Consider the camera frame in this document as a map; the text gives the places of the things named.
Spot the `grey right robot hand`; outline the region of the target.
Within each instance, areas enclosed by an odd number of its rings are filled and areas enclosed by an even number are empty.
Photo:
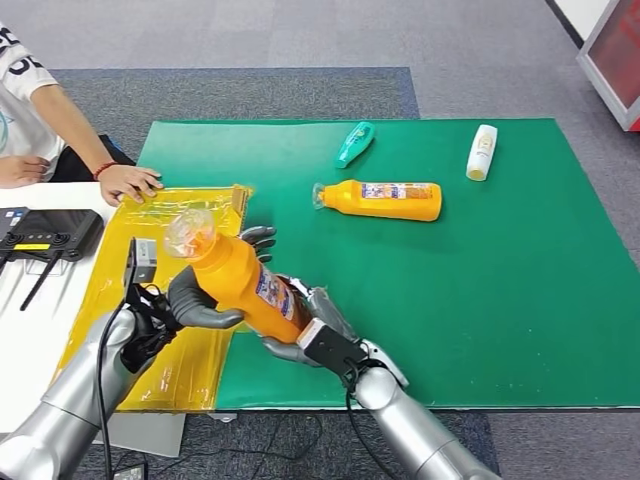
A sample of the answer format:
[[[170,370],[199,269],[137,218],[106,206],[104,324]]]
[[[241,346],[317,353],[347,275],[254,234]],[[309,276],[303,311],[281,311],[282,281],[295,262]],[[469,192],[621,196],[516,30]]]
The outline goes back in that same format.
[[[343,315],[322,287],[309,287],[299,278],[278,274],[278,277],[290,287],[303,301],[303,305],[312,318],[319,318],[339,334],[351,341],[356,342],[359,337],[347,322]],[[297,362],[311,367],[320,367],[320,364],[306,357],[297,344],[285,344],[275,338],[262,337],[262,345],[272,355],[282,360]]]

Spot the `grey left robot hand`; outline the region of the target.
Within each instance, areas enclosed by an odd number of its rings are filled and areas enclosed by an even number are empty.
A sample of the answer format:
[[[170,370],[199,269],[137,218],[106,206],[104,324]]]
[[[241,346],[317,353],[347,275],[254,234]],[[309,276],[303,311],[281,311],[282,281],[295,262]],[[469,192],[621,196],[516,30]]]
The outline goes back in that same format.
[[[272,226],[254,226],[242,231],[238,237],[253,246],[260,261],[269,262],[272,255],[265,250],[275,244],[276,232]],[[174,318],[183,327],[226,330],[244,320],[240,310],[217,311],[217,301],[200,288],[192,267],[186,267],[174,278],[167,298]]]

